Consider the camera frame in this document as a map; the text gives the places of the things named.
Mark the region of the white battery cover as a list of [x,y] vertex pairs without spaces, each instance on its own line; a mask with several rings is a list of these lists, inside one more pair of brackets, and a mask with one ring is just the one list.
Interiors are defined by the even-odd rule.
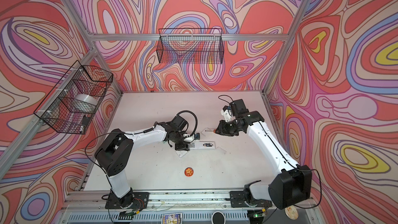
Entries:
[[202,136],[207,136],[208,134],[212,133],[212,132],[205,132],[204,130],[201,132]]

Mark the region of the long remote battery cover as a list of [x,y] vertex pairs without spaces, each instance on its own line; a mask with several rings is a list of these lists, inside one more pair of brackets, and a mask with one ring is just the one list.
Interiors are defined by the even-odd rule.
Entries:
[[218,151],[218,152],[220,152],[221,154],[223,154],[223,155],[225,155],[227,152],[224,150],[224,149],[222,149],[221,147],[217,147],[216,148],[216,151]]

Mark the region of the long white remote control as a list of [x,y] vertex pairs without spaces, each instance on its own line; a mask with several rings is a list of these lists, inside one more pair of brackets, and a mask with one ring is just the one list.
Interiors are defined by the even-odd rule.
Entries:
[[216,149],[215,142],[195,141],[188,145],[190,150],[212,150]]

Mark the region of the orange black screwdriver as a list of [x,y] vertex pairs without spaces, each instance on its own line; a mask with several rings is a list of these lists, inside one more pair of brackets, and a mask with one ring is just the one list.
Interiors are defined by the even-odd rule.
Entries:
[[206,129],[206,130],[204,130],[205,132],[213,132],[213,133],[215,133],[216,132],[216,130],[215,129],[213,129],[213,130],[211,130],[211,129]]

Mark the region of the small white remote control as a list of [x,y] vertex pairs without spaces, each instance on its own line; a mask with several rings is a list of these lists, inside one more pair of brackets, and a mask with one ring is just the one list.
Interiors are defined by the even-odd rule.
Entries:
[[179,158],[184,157],[188,153],[189,153],[189,151],[186,151],[186,150],[176,151],[176,154],[178,155]]

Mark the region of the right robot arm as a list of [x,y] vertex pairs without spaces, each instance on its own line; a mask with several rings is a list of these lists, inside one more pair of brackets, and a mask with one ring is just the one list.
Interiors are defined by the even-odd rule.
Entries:
[[287,153],[258,111],[250,111],[239,99],[228,102],[221,114],[223,119],[214,133],[228,137],[239,136],[241,132],[248,135],[264,154],[273,175],[269,184],[261,180],[246,184],[241,197],[231,197],[232,202],[241,201],[249,207],[256,207],[261,201],[269,201],[277,209],[285,209],[298,207],[311,197],[314,170],[300,165]]

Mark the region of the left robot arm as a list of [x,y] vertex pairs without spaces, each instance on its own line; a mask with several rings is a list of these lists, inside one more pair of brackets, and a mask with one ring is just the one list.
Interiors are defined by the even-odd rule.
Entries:
[[146,203],[134,195],[126,176],[125,168],[132,151],[159,142],[167,142],[176,151],[189,151],[189,145],[200,139],[196,132],[198,123],[195,113],[184,110],[171,121],[155,122],[148,129],[134,132],[114,129],[104,134],[106,138],[96,150],[93,163],[103,170],[110,185],[106,207],[127,209],[137,201],[140,209],[146,208]]

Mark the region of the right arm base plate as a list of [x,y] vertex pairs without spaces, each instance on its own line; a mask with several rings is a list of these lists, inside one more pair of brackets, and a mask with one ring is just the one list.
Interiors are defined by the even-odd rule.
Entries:
[[240,191],[230,191],[229,197],[226,198],[227,201],[231,202],[233,208],[243,208],[243,207],[272,207],[272,201],[269,200],[256,200],[250,193],[240,190]]

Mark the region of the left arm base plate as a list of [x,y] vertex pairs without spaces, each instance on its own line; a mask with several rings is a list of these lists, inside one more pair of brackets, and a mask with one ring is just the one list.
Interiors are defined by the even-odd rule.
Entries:
[[149,192],[133,192],[119,199],[110,191],[105,208],[142,210],[147,208],[149,196]]

